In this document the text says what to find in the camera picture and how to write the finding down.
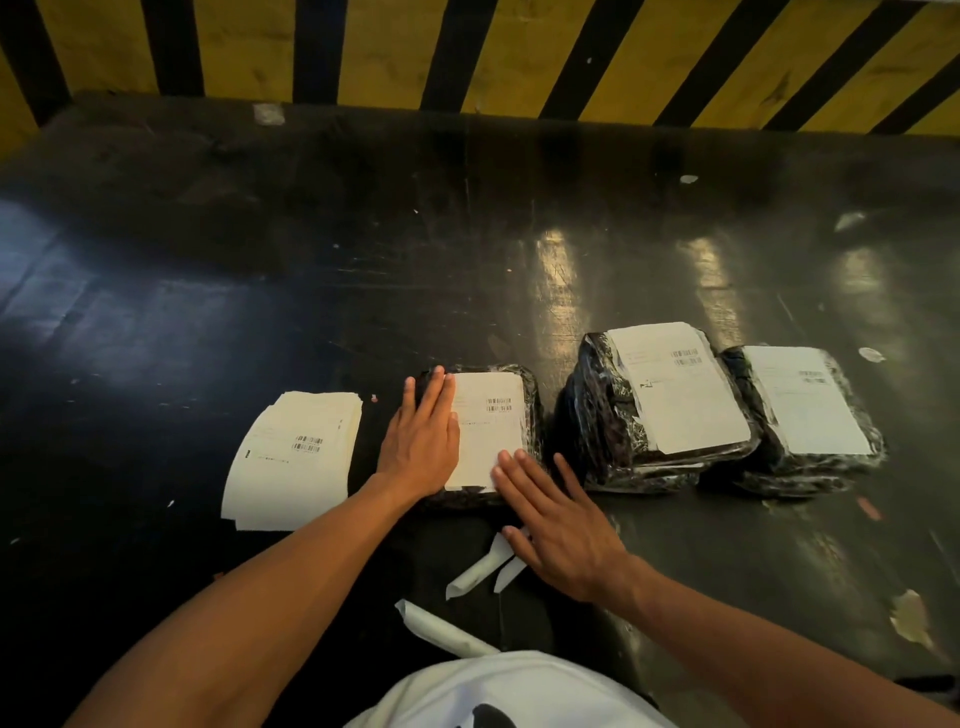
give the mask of forearm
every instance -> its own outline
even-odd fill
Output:
[[[412,505],[378,477],[180,607],[68,724],[259,725]]]
[[[723,694],[753,726],[952,726],[945,708],[765,619],[701,595],[636,557],[601,606]]]

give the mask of yellow stripe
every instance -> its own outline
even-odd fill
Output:
[[[593,0],[500,0],[463,112],[540,115]]]
[[[652,124],[738,0],[646,0],[582,121]]]
[[[194,0],[207,96],[291,101],[296,0]]]
[[[418,109],[446,0],[350,0],[337,103]]]
[[[805,132],[868,132],[960,53],[960,8],[928,3],[809,121]]]
[[[156,93],[139,0],[37,0],[70,91]]]
[[[946,134],[960,136],[960,91],[914,124],[907,133]]]
[[[877,0],[793,0],[693,126],[761,129],[878,4]]]
[[[23,146],[36,133],[36,122],[30,113],[20,86],[16,82],[7,57],[0,50],[0,158]]]

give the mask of black stripe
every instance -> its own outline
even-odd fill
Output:
[[[38,126],[70,103],[60,62],[34,0],[0,0],[0,46]]]
[[[960,91],[960,55],[937,71],[870,133],[904,133],[957,91]]]
[[[448,0],[420,108],[460,111],[467,98],[496,0]]]
[[[764,129],[797,131],[925,5],[911,0],[883,0]]]
[[[789,0],[741,0],[654,126],[688,127],[750,53]]]
[[[154,57],[156,87],[165,96],[203,96],[197,20],[191,0],[140,0]]]
[[[580,118],[643,0],[596,0],[547,97],[541,119]]]
[[[297,0],[294,101],[337,103],[346,27],[347,0]]]

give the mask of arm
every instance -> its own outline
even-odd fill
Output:
[[[456,467],[455,380],[414,380],[377,472],[356,495],[213,583],[144,637],[67,721],[81,726],[260,725],[396,521]]]
[[[529,527],[504,535],[544,581],[626,619],[752,726],[960,727],[960,717],[775,624],[671,581],[627,553],[558,454],[569,497],[528,455],[500,453],[497,489]]]

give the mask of white shirt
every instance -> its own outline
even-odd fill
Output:
[[[675,728],[646,700],[613,680],[533,651],[422,669],[394,685],[347,728],[511,725]]]

